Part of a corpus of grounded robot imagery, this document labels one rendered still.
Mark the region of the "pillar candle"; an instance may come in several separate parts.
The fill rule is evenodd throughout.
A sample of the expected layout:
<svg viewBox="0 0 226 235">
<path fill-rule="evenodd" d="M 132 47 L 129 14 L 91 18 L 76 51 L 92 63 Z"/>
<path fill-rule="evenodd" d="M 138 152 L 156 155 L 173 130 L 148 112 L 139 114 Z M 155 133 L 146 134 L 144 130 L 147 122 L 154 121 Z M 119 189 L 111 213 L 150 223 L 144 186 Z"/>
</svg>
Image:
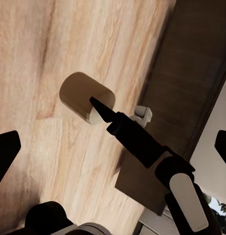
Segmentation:
<svg viewBox="0 0 226 235">
<path fill-rule="evenodd" d="M 76 72 L 65 79 L 59 94 L 61 102 L 90 125 L 98 125 L 104 121 L 90 102 L 90 97 L 95 97 L 111 110 L 116 100 L 110 89 L 83 72 Z"/>
</svg>

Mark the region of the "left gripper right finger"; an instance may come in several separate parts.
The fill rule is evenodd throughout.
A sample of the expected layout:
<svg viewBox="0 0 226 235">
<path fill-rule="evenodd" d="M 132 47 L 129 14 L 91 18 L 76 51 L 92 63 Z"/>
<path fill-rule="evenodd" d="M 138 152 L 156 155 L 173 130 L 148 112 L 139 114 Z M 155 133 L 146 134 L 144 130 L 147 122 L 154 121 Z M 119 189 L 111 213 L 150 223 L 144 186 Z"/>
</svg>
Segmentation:
<svg viewBox="0 0 226 235">
<path fill-rule="evenodd" d="M 220 130 L 216 137 L 215 148 L 226 163 L 226 131 Z"/>
</svg>

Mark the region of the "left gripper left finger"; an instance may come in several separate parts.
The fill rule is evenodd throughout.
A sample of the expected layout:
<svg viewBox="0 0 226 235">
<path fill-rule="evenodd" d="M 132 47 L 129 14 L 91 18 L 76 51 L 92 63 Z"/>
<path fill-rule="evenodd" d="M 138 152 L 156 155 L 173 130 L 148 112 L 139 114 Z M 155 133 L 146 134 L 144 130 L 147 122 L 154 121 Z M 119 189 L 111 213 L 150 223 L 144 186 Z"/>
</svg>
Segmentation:
<svg viewBox="0 0 226 235">
<path fill-rule="evenodd" d="M 21 149 L 18 132 L 0 134 L 0 182 Z"/>
</svg>

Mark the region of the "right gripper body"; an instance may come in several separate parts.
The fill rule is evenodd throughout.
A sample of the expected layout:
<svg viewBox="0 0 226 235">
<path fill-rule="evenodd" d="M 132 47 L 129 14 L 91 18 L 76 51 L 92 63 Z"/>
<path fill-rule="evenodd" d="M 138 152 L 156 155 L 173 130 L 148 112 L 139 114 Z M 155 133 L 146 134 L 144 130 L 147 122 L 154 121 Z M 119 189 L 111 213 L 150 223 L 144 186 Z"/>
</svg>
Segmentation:
<svg viewBox="0 0 226 235">
<path fill-rule="evenodd" d="M 120 113 L 111 122 L 107 127 L 107 131 L 115 136 L 133 156 L 152 138 L 143 127 L 136 121 L 129 119 L 124 113 Z"/>
</svg>

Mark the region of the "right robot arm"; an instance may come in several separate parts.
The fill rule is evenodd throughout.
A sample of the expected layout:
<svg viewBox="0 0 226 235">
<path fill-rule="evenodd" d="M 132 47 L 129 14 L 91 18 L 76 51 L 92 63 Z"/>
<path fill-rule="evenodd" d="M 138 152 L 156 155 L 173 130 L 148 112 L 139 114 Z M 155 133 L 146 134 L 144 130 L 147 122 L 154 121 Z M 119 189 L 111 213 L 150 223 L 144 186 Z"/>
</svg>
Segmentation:
<svg viewBox="0 0 226 235">
<path fill-rule="evenodd" d="M 90 102 L 106 123 L 107 131 L 143 165 L 149 169 L 167 150 L 172 156 L 164 158 L 154 174 L 170 193 L 164 200 L 180 235 L 222 235 L 222 231 L 203 196 L 194 183 L 195 168 L 167 145 L 160 145 L 143 127 L 151 121 L 149 107 L 136 106 L 135 116 L 113 112 L 95 97 Z"/>
</svg>

